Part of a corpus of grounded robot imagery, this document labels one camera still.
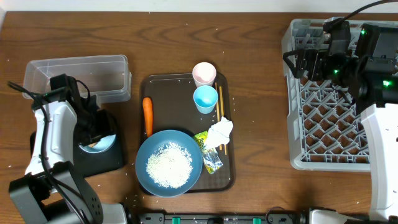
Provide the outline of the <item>small light blue bowl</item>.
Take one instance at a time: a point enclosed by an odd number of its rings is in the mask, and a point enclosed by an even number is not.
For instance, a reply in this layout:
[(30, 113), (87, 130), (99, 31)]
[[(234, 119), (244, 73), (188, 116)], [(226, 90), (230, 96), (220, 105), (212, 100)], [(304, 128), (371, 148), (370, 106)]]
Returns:
[(114, 144), (115, 140), (116, 140), (115, 134), (106, 136), (101, 138), (97, 142), (97, 145), (95, 147), (88, 147), (88, 145), (87, 146), (80, 145), (80, 149), (91, 154), (101, 153), (107, 151)]

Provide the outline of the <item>large dark blue plate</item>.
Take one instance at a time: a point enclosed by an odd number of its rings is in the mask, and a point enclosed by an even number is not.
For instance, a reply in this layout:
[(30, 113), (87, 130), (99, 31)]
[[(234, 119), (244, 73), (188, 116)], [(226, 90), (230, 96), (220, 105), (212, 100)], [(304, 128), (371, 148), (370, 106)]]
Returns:
[[(152, 153), (161, 145), (174, 142), (186, 148), (191, 154), (193, 170), (187, 183), (177, 189), (159, 187), (146, 172), (146, 163)], [(197, 182), (203, 167), (201, 150), (198, 144), (189, 135), (176, 130), (165, 130), (153, 134), (138, 150), (136, 157), (136, 175), (139, 183), (152, 195), (160, 197), (175, 197), (188, 192)]]

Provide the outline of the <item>white rice pile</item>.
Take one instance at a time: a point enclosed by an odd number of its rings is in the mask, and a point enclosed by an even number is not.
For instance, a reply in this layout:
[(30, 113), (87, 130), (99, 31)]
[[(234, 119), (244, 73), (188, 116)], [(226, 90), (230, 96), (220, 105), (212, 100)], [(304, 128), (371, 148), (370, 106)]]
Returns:
[(177, 189), (187, 183), (193, 170), (188, 150), (177, 143), (161, 145), (150, 155), (146, 172), (159, 187)]

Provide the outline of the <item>brown food scrap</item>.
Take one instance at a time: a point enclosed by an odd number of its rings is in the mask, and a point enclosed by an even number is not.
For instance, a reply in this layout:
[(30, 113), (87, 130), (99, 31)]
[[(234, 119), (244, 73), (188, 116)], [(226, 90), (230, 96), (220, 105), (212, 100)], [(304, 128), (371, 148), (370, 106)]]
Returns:
[(94, 142), (92, 144), (89, 144), (88, 147), (95, 147), (97, 145), (97, 142)]

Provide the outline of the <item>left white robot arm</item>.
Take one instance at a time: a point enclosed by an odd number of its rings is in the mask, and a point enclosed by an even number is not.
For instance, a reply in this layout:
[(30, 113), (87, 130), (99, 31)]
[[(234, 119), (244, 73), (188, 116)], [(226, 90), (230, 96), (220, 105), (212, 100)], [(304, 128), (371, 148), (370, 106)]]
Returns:
[(118, 134), (114, 116), (99, 108), (97, 96), (81, 96), (76, 78), (50, 79), (50, 91), (36, 93), (13, 82), (32, 98), (36, 118), (34, 148), (23, 177), (9, 184), (10, 198), (26, 223), (128, 223), (121, 203), (103, 203), (76, 167), (73, 151)]

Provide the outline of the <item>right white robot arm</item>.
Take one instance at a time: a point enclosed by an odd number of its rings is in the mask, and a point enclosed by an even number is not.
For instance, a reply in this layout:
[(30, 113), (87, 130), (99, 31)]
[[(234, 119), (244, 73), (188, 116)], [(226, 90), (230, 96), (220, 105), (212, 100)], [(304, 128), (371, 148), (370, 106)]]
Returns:
[(397, 222), (397, 24), (296, 19), (282, 39), (291, 165), (370, 172), (366, 223)]

